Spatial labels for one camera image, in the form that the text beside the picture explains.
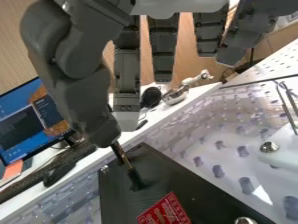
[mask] metal rod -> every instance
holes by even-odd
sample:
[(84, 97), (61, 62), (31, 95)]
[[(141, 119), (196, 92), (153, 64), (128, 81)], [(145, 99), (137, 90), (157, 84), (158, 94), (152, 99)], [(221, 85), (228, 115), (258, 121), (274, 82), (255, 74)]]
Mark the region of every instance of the metal rod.
[(295, 116), (298, 117), (298, 108), (297, 108), (295, 101), (294, 101), (293, 96), (291, 96), (291, 91), (290, 91), (290, 89), (287, 88), (287, 85), (286, 85), (285, 82), (281, 82), (281, 86), (283, 86), (283, 88), (286, 89), (286, 95), (287, 95), (287, 98), (289, 98), (291, 107), (293, 107), (293, 109), (294, 109)]
[(118, 155), (121, 156), (121, 159), (124, 161), (124, 163), (126, 164), (128, 166), (128, 169), (132, 170), (133, 169), (133, 165), (132, 163), (129, 162), (129, 159), (128, 159), (128, 156), (124, 152), (124, 149), (121, 147), (121, 145), (118, 144), (118, 141), (116, 141), (113, 144), (112, 144), (112, 147), (114, 147), (118, 151)]
[(293, 120), (293, 117), (291, 117), (289, 108), (287, 108), (287, 106), (286, 106), (286, 101), (285, 101), (285, 99), (283, 99), (283, 97), (282, 97), (282, 94), (281, 94), (279, 84), (277, 85), (277, 92), (278, 92), (279, 98), (281, 98), (281, 100), (282, 100), (282, 108), (283, 108), (283, 110), (285, 110), (285, 113), (286, 113), (286, 116), (287, 116), (287, 120), (289, 120), (289, 122), (290, 122), (293, 131), (294, 131), (294, 134), (298, 135), (298, 133), (297, 133), (297, 127), (295, 127), (295, 123), (294, 123), (294, 120)]

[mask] white table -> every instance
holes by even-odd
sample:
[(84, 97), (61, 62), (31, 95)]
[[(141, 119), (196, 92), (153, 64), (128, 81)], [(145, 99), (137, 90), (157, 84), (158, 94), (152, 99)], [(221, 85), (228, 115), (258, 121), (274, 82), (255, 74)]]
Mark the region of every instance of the white table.
[[(122, 133), (120, 144), (128, 150), (134, 144), (142, 142), (144, 138), (157, 130), (166, 122), (170, 122), (173, 117), (185, 112), (185, 109), (202, 100), (213, 91), (221, 87), (221, 83), (214, 83), (202, 87), (190, 89), (186, 99), (174, 106), (166, 106), (161, 103), (153, 112), (148, 112), (148, 124), (132, 133)], [(15, 198), (0, 205), (0, 223), (9, 223), (20, 214), (35, 205), (59, 189), (61, 189), (69, 182), (80, 178), (89, 170), (98, 170), (108, 161), (114, 159), (110, 148), (98, 149), (92, 155), (79, 161), (73, 170), (52, 187), (45, 188), (43, 183), (37, 184)]]

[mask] red label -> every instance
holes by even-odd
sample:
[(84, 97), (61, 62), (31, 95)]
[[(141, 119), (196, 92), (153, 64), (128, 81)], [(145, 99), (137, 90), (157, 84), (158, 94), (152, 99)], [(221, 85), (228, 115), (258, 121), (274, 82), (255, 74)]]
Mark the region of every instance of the red label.
[(192, 224), (174, 193), (169, 193), (138, 217), (138, 224)]

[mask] black surface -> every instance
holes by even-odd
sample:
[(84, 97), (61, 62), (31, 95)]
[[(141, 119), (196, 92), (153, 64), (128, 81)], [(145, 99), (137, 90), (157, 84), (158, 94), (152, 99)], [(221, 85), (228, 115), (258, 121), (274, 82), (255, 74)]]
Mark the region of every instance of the black surface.
[(28, 107), (0, 122), (0, 147), (11, 149), (44, 130), (35, 109)]
[(76, 162), (96, 151), (95, 145), (88, 142), (83, 142), (73, 146), (63, 153), (59, 154), (53, 162), (43, 167), (40, 170), (29, 174), (25, 178), (12, 184), (0, 192), (0, 204), (31, 188), (33, 185), (40, 183), (44, 176), (51, 170), (57, 169), (61, 166), (76, 164)]
[(98, 172), (102, 224), (137, 223), (137, 216), (172, 191), (193, 224), (233, 224), (242, 216), (258, 224), (274, 223), (146, 144), (128, 156), (149, 186), (130, 191), (125, 166), (108, 164), (109, 172)]

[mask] computer monitor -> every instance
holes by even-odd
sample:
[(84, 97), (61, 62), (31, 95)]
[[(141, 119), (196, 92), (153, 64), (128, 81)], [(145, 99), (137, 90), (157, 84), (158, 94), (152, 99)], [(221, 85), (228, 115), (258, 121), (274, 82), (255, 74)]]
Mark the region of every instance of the computer monitor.
[(73, 134), (39, 78), (0, 96), (0, 157), (32, 157)]

